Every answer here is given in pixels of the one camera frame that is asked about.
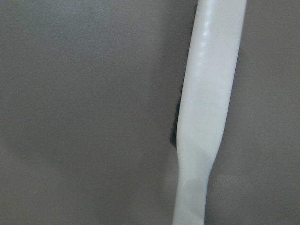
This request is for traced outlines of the beige brush with black bristles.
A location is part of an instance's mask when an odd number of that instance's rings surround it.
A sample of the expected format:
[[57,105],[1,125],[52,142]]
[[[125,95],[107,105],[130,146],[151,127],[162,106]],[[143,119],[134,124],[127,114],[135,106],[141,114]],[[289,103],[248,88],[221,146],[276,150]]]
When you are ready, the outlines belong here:
[[177,123],[175,225],[204,223],[209,175],[225,128],[246,4],[197,4]]

